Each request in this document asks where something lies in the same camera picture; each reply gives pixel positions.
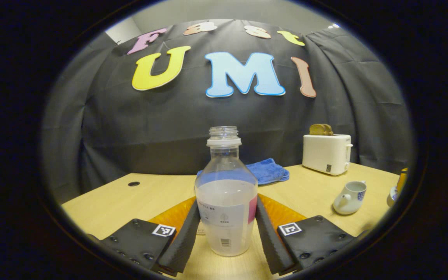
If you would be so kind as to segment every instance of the screw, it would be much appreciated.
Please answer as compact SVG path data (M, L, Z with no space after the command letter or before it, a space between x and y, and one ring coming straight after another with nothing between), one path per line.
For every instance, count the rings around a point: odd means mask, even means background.
M135 263L137 263L137 264L140 264L138 261L137 261L137 259L130 259L131 261L133 261L133 262L135 262Z
M148 253L144 253L143 256L145 259L149 259L150 261L154 259L154 257Z
M301 254L299 257L301 258L301 259L306 259L306 258L308 258L308 257L310 257L311 256L311 254L309 254L309 253L303 253L303 254Z

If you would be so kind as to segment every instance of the wooden table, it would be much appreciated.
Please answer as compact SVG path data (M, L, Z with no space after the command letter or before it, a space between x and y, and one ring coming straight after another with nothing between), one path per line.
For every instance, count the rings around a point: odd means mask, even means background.
M286 169L290 171L288 181L259 186L258 192L308 218L322 215L353 236L375 226L386 213L388 193L399 178L396 174L355 163L350 164L346 173L336 177L302 165ZM85 233L104 239L133 218L149 220L194 196L195 178L195 175L131 173L62 206ZM345 183L362 180L366 181L367 191L361 209L352 215L336 214L332 203ZM128 186L132 181L140 184ZM269 271L256 222L250 248L237 257L216 255L205 238L196 236L184 273L179 273L177 279L281 278Z

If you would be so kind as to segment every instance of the blue pattern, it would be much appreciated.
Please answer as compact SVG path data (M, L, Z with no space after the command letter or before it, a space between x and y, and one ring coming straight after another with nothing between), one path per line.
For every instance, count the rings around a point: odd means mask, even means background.
M362 201L362 199L364 198L364 194L366 193L366 191L361 191L360 193L357 194L357 199L359 201Z

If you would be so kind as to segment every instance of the blue letter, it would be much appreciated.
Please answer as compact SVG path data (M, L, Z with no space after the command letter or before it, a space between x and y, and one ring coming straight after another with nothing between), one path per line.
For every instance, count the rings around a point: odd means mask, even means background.
M257 85L254 90L260 95L283 95L282 87L274 68L274 57L267 53L254 52L243 66L231 53L213 52L205 56L212 64L212 86L206 90L208 97L225 97L233 94L233 87L228 85L226 75L231 78L242 94L247 94L257 76Z

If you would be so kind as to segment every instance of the toaster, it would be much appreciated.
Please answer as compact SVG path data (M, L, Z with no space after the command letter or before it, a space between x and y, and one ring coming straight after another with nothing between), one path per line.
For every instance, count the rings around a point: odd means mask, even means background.
M302 165L330 175L340 175L350 166L350 135L304 135Z

